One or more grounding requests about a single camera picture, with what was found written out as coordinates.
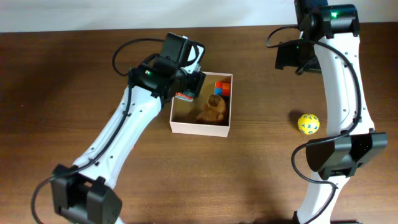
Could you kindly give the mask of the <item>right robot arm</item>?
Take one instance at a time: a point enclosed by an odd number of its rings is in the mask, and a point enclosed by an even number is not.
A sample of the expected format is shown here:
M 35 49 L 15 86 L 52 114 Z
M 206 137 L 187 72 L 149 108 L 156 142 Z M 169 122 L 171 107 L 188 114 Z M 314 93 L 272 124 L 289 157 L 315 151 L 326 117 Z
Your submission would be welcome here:
M 358 12 L 352 4 L 295 0 L 297 40 L 277 45 L 275 67 L 297 75 L 320 73 L 326 96 L 327 135 L 302 144 L 311 169 L 294 223 L 330 223 L 336 200 L 356 171 L 387 146 L 377 133 L 363 92 Z

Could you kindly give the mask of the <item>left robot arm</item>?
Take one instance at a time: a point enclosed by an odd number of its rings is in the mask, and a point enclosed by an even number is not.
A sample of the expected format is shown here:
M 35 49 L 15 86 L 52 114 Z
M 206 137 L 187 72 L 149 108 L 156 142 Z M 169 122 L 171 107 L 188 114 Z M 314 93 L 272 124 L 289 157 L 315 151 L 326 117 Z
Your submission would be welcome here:
M 70 223 L 121 223 L 123 203 L 113 189 L 140 135 L 177 94 L 199 96 L 205 46 L 173 33 L 162 43 L 160 53 L 125 74 L 127 87 L 119 106 L 92 145 L 71 167 L 53 170 L 53 207 Z

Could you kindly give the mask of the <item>red toy fire truck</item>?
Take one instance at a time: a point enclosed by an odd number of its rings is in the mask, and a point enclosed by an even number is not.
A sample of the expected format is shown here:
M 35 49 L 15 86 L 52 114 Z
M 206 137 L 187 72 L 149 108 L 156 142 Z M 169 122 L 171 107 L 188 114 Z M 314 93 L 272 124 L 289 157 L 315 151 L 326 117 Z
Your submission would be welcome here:
M 195 94 L 194 94 L 194 92 L 192 92 L 190 90 L 185 90 L 185 91 L 176 93 L 175 97 L 180 100 L 192 102 L 195 97 Z

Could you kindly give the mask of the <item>brown plush capybara toy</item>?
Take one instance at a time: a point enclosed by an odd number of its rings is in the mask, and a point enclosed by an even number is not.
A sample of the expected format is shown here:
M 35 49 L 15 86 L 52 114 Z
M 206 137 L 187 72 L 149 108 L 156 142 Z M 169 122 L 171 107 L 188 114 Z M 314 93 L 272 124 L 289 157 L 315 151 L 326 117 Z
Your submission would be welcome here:
M 203 107 L 196 120 L 206 123 L 218 123 L 225 119 L 227 106 L 225 100 L 220 95 L 210 95 L 207 103 Z

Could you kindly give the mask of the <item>colourful two-by-two puzzle cube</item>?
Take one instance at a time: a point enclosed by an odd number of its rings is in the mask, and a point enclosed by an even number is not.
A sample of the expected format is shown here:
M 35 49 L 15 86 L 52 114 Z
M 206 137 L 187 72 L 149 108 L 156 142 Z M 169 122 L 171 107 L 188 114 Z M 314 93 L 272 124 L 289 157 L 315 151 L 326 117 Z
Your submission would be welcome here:
M 223 97 L 229 97 L 231 93 L 231 84 L 228 82 L 216 82 L 214 94 Z

